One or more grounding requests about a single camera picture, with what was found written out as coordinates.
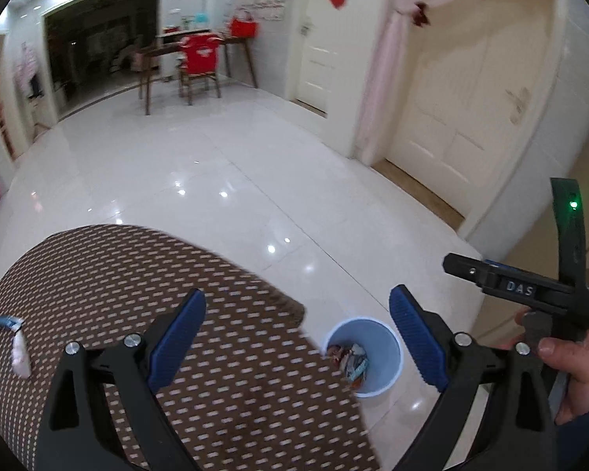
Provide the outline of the person's right hand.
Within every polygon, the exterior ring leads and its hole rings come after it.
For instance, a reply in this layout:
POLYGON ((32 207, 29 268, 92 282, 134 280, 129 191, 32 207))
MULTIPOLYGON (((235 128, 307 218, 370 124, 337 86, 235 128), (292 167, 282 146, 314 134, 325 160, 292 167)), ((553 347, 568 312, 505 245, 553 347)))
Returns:
POLYGON ((541 338, 536 355, 545 365, 569 376, 568 389, 554 421, 564 425, 589 413, 589 330, 580 341, 541 338))

